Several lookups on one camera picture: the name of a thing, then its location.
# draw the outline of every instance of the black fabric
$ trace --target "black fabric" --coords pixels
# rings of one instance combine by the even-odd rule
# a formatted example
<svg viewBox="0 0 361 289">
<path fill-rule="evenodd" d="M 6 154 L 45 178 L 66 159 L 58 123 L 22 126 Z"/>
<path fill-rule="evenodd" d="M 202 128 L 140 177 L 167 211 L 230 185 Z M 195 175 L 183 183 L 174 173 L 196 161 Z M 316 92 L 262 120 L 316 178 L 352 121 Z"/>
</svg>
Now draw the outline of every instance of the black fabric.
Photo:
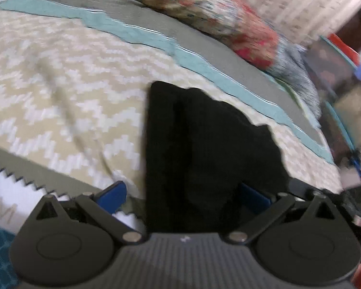
<svg viewBox="0 0 361 289">
<path fill-rule="evenodd" d="M 268 126 L 196 88 L 154 82 L 146 118 L 149 232 L 229 231 L 241 182 L 286 191 L 288 174 Z"/>
</svg>

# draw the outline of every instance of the folded black garment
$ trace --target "folded black garment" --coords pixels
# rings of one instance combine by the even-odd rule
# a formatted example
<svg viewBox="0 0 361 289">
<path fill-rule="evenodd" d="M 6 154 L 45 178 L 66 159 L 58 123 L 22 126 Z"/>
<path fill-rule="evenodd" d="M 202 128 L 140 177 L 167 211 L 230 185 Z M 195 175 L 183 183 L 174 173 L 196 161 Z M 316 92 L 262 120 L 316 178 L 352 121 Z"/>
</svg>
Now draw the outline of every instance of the folded black garment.
<svg viewBox="0 0 361 289">
<path fill-rule="evenodd" d="M 229 231 L 241 220 L 240 183 L 287 189 L 268 126 L 199 89 L 154 82 L 145 133 L 148 232 Z"/>
</svg>

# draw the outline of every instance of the gray stripe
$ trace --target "gray stripe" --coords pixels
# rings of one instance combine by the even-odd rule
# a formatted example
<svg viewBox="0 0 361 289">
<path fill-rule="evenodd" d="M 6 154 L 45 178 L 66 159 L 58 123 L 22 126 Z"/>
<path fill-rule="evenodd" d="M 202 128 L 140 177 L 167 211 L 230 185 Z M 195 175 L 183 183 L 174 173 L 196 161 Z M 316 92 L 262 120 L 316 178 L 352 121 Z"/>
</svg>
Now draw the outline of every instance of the gray stripe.
<svg viewBox="0 0 361 289">
<path fill-rule="evenodd" d="M 49 170 L 0 149 L 0 170 L 2 169 L 6 170 L 7 175 L 13 174 L 16 179 L 23 178 L 26 184 L 34 183 L 37 188 L 44 187 L 47 192 L 54 191 L 58 196 L 66 194 L 76 197 L 83 192 L 101 191 L 77 179 Z"/>
<path fill-rule="evenodd" d="M 320 145 L 322 140 L 289 94 L 271 82 L 256 67 L 250 65 L 219 41 L 155 12 L 135 0 L 49 0 L 64 5 L 101 9 L 111 18 L 129 25 L 148 28 L 173 37 L 183 48 L 191 50 L 211 65 L 230 76 L 263 99 L 279 105 L 292 121 Z"/>
</svg>

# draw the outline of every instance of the beige and white bedding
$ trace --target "beige and white bedding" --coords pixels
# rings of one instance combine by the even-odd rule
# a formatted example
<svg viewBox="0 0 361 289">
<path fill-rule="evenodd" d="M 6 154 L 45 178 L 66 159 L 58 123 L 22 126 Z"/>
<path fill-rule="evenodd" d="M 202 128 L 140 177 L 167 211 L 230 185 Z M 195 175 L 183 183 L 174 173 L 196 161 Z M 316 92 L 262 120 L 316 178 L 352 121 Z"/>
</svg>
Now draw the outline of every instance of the beige and white bedding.
<svg viewBox="0 0 361 289">
<path fill-rule="evenodd" d="M 341 190 L 337 167 L 277 124 L 163 51 L 80 20 L 0 10 L 0 147 L 98 188 L 124 179 L 144 197 L 141 137 L 146 91 L 161 80 L 197 87 L 254 124 L 268 124 L 289 174 Z"/>
</svg>

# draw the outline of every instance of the black device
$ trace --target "black device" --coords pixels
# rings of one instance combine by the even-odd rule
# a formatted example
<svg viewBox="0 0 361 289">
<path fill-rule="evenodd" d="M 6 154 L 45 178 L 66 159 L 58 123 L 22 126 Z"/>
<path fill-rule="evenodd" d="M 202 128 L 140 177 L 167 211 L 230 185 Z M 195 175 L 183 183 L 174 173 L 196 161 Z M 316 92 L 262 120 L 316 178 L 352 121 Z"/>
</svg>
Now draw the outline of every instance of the black device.
<svg viewBox="0 0 361 289">
<path fill-rule="evenodd" d="M 307 197 L 308 187 L 294 186 Z M 18 289 L 353 288 L 360 245 L 320 192 L 303 202 L 282 193 L 225 235 L 145 235 L 98 205 L 99 196 L 41 199 L 10 248 Z"/>
</svg>

